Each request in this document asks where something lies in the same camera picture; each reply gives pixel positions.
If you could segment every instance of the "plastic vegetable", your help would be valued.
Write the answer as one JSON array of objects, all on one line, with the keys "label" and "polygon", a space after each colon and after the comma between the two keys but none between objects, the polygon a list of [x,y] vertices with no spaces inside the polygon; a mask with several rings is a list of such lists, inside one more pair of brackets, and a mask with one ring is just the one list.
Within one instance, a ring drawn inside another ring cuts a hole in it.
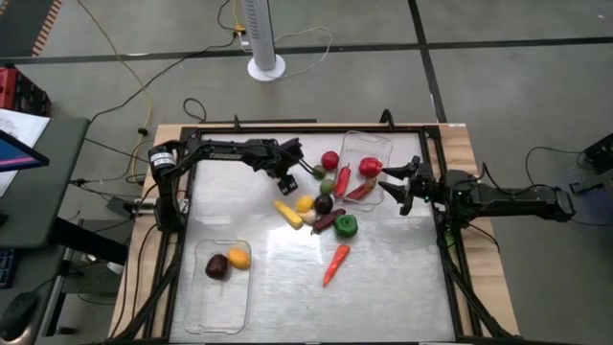
[{"label": "plastic vegetable", "polygon": [[369,178],[366,182],[362,183],[359,187],[354,189],[351,193],[345,196],[346,198],[350,198],[353,200],[361,200],[370,193],[376,186],[376,178]]},{"label": "plastic vegetable", "polygon": [[222,254],[215,254],[207,263],[204,273],[211,279],[222,280],[228,272],[228,258]]},{"label": "plastic vegetable", "polygon": [[313,208],[313,203],[315,199],[311,195],[303,195],[298,198],[296,202],[296,212],[307,212],[308,210]]},{"label": "plastic vegetable", "polygon": [[349,164],[347,167],[343,167],[341,171],[338,173],[338,178],[336,179],[336,190],[334,191],[334,196],[341,197],[347,191],[347,186],[349,185],[349,178],[352,176],[352,170],[349,169]]},{"label": "plastic vegetable", "polygon": [[354,215],[340,216],[334,221],[336,235],[344,238],[352,238],[357,234],[357,218]]},{"label": "plastic vegetable", "polygon": [[315,210],[308,210],[308,212],[304,213],[298,212],[296,215],[303,219],[303,221],[308,225],[313,225],[317,220],[317,212]]},{"label": "plastic vegetable", "polygon": [[373,157],[362,158],[360,161],[359,171],[365,177],[374,178],[381,173],[383,163],[380,160]]},{"label": "plastic vegetable", "polygon": [[319,185],[319,193],[321,194],[330,194],[334,190],[334,181],[329,178],[326,178],[322,181],[322,184]]},{"label": "plastic vegetable", "polygon": [[251,257],[242,250],[233,248],[228,250],[228,262],[238,269],[247,269],[251,265]]},{"label": "plastic vegetable", "polygon": [[338,154],[334,151],[328,151],[322,155],[322,166],[330,171],[338,167]]},{"label": "plastic vegetable", "polygon": [[338,209],[338,210],[334,210],[330,212],[329,214],[321,217],[319,220],[315,221],[315,223],[313,224],[313,230],[310,232],[311,235],[313,233],[321,234],[322,231],[326,230],[327,227],[331,226],[334,223],[336,218],[338,218],[339,216],[343,216],[343,215],[345,215],[345,210]]},{"label": "plastic vegetable", "polygon": [[315,179],[322,179],[324,177],[326,177],[326,169],[324,169],[324,167],[320,166],[319,164],[313,167],[313,177],[315,177]]},{"label": "plastic vegetable", "polygon": [[334,253],[334,257],[332,258],[332,262],[329,264],[328,270],[326,271],[326,275],[324,276],[324,288],[332,280],[334,274],[338,270],[338,267],[345,261],[347,255],[349,255],[351,248],[346,244],[341,244],[336,248],[336,253]]},{"label": "plastic vegetable", "polygon": [[330,211],[332,211],[332,206],[334,206],[334,200],[330,195],[319,195],[315,198],[315,211],[317,211],[320,215],[327,215]]},{"label": "plastic vegetable", "polygon": [[289,208],[289,206],[285,205],[282,201],[275,200],[273,201],[275,208],[277,211],[287,220],[289,225],[294,229],[298,230],[301,226],[303,226],[303,220],[296,215],[296,213]]}]

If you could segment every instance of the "toy green pepper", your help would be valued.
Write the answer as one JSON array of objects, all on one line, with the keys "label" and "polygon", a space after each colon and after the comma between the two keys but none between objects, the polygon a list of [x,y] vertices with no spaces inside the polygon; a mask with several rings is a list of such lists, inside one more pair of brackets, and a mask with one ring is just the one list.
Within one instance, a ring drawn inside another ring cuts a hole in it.
[{"label": "toy green pepper", "polygon": [[352,238],[357,234],[357,218],[354,215],[339,216],[334,221],[336,235],[344,238]]}]

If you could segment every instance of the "paper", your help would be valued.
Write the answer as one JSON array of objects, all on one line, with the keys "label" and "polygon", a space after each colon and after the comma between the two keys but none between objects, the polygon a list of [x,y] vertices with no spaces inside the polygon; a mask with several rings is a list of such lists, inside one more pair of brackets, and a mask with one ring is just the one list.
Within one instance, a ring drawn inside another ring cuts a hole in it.
[{"label": "paper", "polygon": [[[32,148],[49,123],[48,118],[0,109],[0,129]],[[18,171],[0,172],[0,196],[11,185]]]}]

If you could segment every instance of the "wooden table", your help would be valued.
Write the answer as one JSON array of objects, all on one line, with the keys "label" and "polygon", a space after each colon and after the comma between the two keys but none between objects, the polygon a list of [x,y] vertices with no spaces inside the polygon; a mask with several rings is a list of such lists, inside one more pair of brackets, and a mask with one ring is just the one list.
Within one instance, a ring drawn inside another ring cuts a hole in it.
[{"label": "wooden table", "polygon": [[[348,124],[318,124],[318,127],[338,127],[347,126]],[[397,127],[402,126],[432,126],[430,124],[397,124]],[[203,128],[219,128],[219,127],[232,127],[233,125],[199,125]],[[277,124],[277,125],[244,125],[246,127],[299,127],[299,126],[313,126],[313,125],[301,125],[301,124]],[[379,127],[385,128],[386,124],[351,124],[352,127]],[[469,173],[478,175],[477,166],[475,163],[475,157],[470,145],[470,138],[468,137],[468,130],[465,125],[435,125],[440,127],[443,152],[448,169],[464,170]],[[155,137],[154,145],[164,143],[169,140],[179,139],[181,130],[183,127],[196,127],[195,125],[161,125],[158,127],[157,135]],[[437,161],[436,151],[434,150],[434,143],[428,142],[430,148],[430,156],[432,162]],[[436,164],[433,165],[435,173],[440,173]],[[153,178],[148,172],[147,180],[145,181],[145,188],[143,191],[149,189],[153,185]],[[148,197],[157,197],[157,190],[153,190]],[[487,218],[477,218],[473,223],[482,229],[486,230],[493,236],[491,224]],[[111,321],[111,328],[109,334],[115,328],[120,315],[122,314],[122,305],[124,302],[124,289],[127,286],[125,292],[127,303],[124,306],[123,317],[118,327],[117,334],[120,333],[124,327],[129,323],[133,313],[133,303],[135,301],[136,311],[145,303],[149,293],[151,291],[151,282],[153,281],[153,272],[156,265],[158,249],[161,240],[161,233],[159,231],[153,231],[148,240],[143,243],[143,239],[148,229],[154,224],[153,216],[143,216],[136,219],[134,225],[134,231],[132,233],[132,240],[130,242],[130,250],[128,255],[128,275],[124,274],[120,290],[115,305],[115,311],[113,313],[113,319]],[[505,281],[505,275],[500,262],[500,256],[496,249],[496,246],[487,237],[483,236],[476,231],[465,229],[463,230],[463,240],[465,245],[466,258],[468,262],[468,268],[470,271],[470,277],[475,293],[479,296],[481,301],[487,307],[489,312],[494,316],[503,328],[512,334],[518,334],[517,324],[515,322],[515,316],[511,305],[511,299],[509,297],[509,291],[507,289],[507,282]],[[170,241],[169,248],[167,250],[167,263],[174,250],[174,240]],[[138,291],[135,291],[135,282],[137,277],[136,267],[138,262],[138,254],[143,246],[143,254],[140,263],[140,283]],[[464,296],[457,290],[457,296],[460,307],[460,315],[463,324],[465,334],[471,334],[470,321],[468,316],[468,309],[465,303]],[[168,298],[168,292],[166,291],[160,298],[160,302],[157,305],[157,311],[155,316],[155,323],[153,326],[152,335],[161,336],[163,319],[166,312],[166,299]]]}]

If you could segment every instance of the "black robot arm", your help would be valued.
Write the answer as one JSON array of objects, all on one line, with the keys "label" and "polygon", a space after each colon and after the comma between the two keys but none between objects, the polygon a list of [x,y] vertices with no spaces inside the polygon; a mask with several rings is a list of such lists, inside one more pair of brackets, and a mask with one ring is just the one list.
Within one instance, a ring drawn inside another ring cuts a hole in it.
[{"label": "black robot arm", "polygon": [[239,161],[263,170],[284,195],[298,188],[289,168],[304,157],[298,138],[279,145],[275,139],[250,139],[244,143],[199,140],[168,141],[149,150],[149,163],[153,179],[158,186],[159,198],[155,204],[157,227],[161,231],[178,232],[185,227],[179,210],[176,192],[179,178],[201,160]]},{"label": "black robot arm", "polygon": [[405,186],[379,182],[398,203],[401,215],[408,215],[413,197],[445,206],[448,221],[466,227],[477,217],[537,216],[542,219],[569,221],[575,215],[570,195],[559,188],[534,185],[523,189],[503,189],[479,183],[480,178],[463,171],[448,171],[437,181],[420,158],[399,168],[383,169],[398,179],[408,178]]}]

